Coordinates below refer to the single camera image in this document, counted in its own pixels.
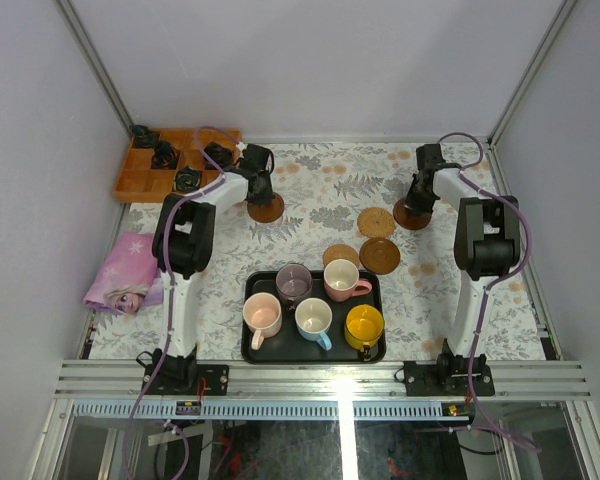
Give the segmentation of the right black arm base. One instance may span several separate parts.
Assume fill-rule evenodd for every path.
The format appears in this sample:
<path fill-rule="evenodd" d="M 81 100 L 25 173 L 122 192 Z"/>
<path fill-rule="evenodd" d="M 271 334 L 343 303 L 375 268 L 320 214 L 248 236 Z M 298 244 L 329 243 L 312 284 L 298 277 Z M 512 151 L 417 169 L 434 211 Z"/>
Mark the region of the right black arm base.
<path fill-rule="evenodd" d="M 484 354 L 473 359 L 472 370 L 469 358 L 447 352 L 439 354 L 435 364 L 404 361 L 393 378 L 412 397 L 466 396 L 471 393 L 469 380 L 478 396 L 495 395 L 493 375 Z"/>

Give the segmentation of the woven rattan coaster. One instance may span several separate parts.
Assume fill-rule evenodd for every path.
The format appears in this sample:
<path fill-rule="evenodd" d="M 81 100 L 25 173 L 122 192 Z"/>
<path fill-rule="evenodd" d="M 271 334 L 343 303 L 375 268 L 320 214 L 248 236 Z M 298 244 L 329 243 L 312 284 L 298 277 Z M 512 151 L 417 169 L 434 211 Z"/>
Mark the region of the woven rattan coaster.
<path fill-rule="evenodd" d="M 359 214 L 357 226 L 367 238 L 388 238 L 395 230 L 395 220 L 388 210 L 369 207 Z"/>
<path fill-rule="evenodd" d="M 334 260 L 347 260 L 356 267 L 360 266 L 358 252 L 347 244 L 334 244 L 329 246 L 323 253 L 323 265 L 327 266 Z"/>

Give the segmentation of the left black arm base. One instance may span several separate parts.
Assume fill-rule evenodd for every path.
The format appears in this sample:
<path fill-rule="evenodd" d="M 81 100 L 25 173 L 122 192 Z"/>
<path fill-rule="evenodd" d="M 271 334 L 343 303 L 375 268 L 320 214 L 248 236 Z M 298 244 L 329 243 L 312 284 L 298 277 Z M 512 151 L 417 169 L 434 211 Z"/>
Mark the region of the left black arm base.
<path fill-rule="evenodd" d="M 144 369 L 142 389 L 147 395 L 225 396 L 229 384 L 229 366 L 199 364 L 196 353 L 187 357 L 166 356 L 155 378 L 152 375 L 162 358 L 162 350 L 143 351 L 135 359 Z"/>

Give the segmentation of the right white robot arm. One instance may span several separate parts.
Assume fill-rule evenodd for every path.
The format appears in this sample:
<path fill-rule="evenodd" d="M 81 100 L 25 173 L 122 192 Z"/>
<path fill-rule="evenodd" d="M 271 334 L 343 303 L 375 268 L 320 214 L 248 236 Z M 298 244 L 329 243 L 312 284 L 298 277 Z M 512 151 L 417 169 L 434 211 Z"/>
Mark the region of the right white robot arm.
<path fill-rule="evenodd" d="M 520 261 L 518 203 L 474 184 L 459 164 L 443 158 L 439 144 L 418 147 L 416 165 L 403 201 L 402 224 L 410 230 L 426 227 L 440 200 L 457 213 L 453 255 L 461 272 L 461 289 L 446 350 L 454 357 L 474 358 L 480 354 L 489 292 Z"/>

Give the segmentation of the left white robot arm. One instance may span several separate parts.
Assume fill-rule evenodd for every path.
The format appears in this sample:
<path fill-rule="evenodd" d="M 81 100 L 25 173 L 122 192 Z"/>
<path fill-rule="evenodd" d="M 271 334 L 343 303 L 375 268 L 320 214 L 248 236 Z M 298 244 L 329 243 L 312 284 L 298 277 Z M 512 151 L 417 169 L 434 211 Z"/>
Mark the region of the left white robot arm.
<path fill-rule="evenodd" d="M 196 350 L 199 335 L 193 314 L 198 310 L 201 273 L 211 260 L 219 216 L 243 202 L 259 223 L 273 222 L 284 212 L 284 200 L 272 186 L 272 151 L 255 144 L 241 144 L 239 149 L 238 163 L 209 185 L 193 193 L 171 193 L 162 204 L 152 252 L 164 287 L 163 354 L 167 357 L 187 358 Z"/>

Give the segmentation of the brown wooden coaster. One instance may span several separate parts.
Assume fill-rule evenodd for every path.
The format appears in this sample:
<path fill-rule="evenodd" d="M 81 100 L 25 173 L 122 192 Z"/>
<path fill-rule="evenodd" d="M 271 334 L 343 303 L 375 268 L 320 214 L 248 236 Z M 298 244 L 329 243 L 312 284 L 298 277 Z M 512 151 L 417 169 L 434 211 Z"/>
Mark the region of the brown wooden coaster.
<path fill-rule="evenodd" d="M 391 240 L 376 237 L 367 240 L 361 246 L 359 258 L 366 270 L 377 275 L 386 275 L 399 266 L 401 254 Z"/>
<path fill-rule="evenodd" d="M 247 213 L 257 223 L 272 223 L 284 213 L 284 200 L 278 193 L 275 193 L 273 199 L 268 203 L 248 203 Z"/>
<path fill-rule="evenodd" d="M 393 207 L 393 217 L 395 222 L 404 229 L 418 231 L 426 228 L 431 221 L 431 215 L 428 213 L 414 213 L 405 206 L 403 200 L 399 200 Z"/>

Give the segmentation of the yellow mug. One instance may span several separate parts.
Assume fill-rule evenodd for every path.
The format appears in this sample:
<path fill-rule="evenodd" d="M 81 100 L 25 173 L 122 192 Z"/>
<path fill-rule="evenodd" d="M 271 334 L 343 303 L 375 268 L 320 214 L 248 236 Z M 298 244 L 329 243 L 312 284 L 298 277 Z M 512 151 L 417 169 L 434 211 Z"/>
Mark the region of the yellow mug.
<path fill-rule="evenodd" d="M 378 309 L 369 304 L 357 305 L 346 316 L 345 340 L 364 361 L 368 361 L 371 359 L 371 350 L 379 342 L 384 329 L 384 317 Z"/>

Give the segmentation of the pink mug white inside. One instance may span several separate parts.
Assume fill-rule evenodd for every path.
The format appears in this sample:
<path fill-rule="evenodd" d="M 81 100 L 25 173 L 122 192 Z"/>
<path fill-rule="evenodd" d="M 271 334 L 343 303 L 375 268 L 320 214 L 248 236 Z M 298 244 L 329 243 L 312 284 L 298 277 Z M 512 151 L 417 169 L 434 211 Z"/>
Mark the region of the pink mug white inside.
<path fill-rule="evenodd" d="M 357 266 L 346 259 L 329 262 L 323 275 L 327 295 L 335 302 L 344 302 L 351 297 L 366 295 L 373 289 L 369 281 L 360 278 Z"/>

